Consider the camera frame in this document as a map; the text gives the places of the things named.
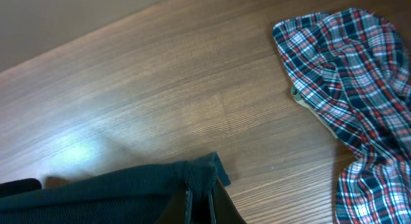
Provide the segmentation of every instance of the blue and red plaid shirt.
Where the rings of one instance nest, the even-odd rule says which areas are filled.
[[[411,79],[394,26],[351,8],[274,26],[304,100],[356,161],[338,179],[339,223],[411,223]]]

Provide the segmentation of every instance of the plaid shirt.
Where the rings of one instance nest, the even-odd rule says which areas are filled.
[[[411,223],[411,79],[394,26],[356,8],[274,26],[297,90],[356,161],[338,179],[339,223]]]

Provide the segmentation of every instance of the wooden table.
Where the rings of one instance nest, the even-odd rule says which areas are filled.
[[[352,6],[411,44],[410,0],[166,0],[0,73],[0,181],[217,151],[248,223],[329,223],[343,144],[289,95],[284,19]]]

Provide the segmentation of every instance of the gray wall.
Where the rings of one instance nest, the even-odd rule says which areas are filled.
[[[0,0],[0,71],[160,0]]]

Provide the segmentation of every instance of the wooden surface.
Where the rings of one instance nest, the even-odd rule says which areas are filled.
[[[353,157],[289,96],[272,26],[355,6],[390,19],[410,44],[409,2],[151,6],[0,73],[0,181],[78,180],[217,151],[248,223],[330,223]]]

